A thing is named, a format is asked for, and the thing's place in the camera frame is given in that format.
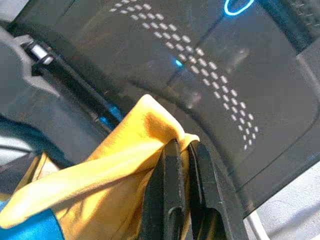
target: blue light strip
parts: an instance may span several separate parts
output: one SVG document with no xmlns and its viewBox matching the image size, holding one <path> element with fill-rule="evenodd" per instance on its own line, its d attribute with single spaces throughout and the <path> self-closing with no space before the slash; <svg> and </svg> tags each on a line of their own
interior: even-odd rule
<svg viewBox="0 0 320 240">
<path fill-rule="evenodd" d="M 228 5 L 229 5 L 229 2 L 230 0 L 226 0 L 225 3 L 224 3 L 224 12 L 229 15 L 229 16 L 236 16 L 240 13 L 242 13 L 244 10 L 246 10 L 247 8 L 249 8 L 253 3 L 254 3 L 255 0 L 250 0 L 247 5 L 245 5 L 243 8 L 241 8 L 240 10 L 236 11 L 236 12 L 231 12 L 229 11 L 228 9 Z"/>
<path fill-rule="evenodd" d="M 100 122 L 106 125 L 111 131 L 115 129 L 115 127 L 111 124 L 111 122 L 104 116 L 99 117 Z"/>
<path fill-rule="evenodd" d="M 180 62 L 179 60 L 175 60 L 175 64 L 178 66 L 178 67 L 182 67 L 182 62 Z"/>
</svg>

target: yellow towel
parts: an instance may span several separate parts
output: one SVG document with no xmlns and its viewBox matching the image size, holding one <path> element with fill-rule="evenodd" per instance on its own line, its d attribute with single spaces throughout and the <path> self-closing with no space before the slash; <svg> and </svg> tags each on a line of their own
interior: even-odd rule
<svg viewBox="0 0 320 240">
<path fill-rule="evenodd" d="M 43 176 L 39 169 L 50 160 L 46 155 L 41 158 L 46 160 L 35 159 L 37 176 L 25 186 L 19 184 L 0 212 L 0 227 L 13 227 L 51 208 L 66 240 L 136 239 L 145 187 L 171 139 L 177 139 L 181 148 L 188 199 L 186 147 L 199 139 L 185 133 L 173 116 L 145 95 L 85 162 Z"/>
</svg>

